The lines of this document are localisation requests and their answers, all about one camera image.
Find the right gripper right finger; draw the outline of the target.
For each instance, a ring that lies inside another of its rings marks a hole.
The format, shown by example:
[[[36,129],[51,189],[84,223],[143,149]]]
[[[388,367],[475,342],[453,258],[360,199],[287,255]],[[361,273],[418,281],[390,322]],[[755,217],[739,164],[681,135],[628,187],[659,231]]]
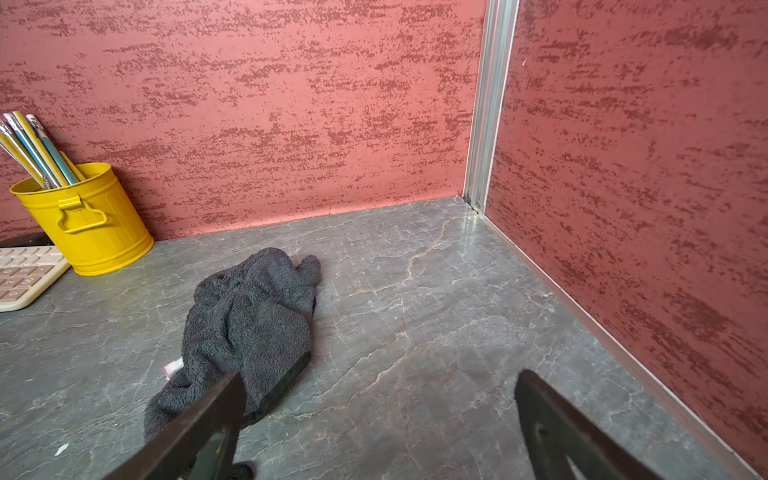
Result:
[[[522,370],[514,398],[537,479],[656,479],[534,371]]]

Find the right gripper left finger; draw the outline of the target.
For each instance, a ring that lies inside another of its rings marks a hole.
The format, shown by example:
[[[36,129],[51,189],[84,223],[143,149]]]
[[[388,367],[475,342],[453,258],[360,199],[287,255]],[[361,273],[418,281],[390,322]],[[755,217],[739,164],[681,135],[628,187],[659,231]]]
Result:
[[[239,373],[225,375],[109,479],[246,479],[233,462],[246,392]]]

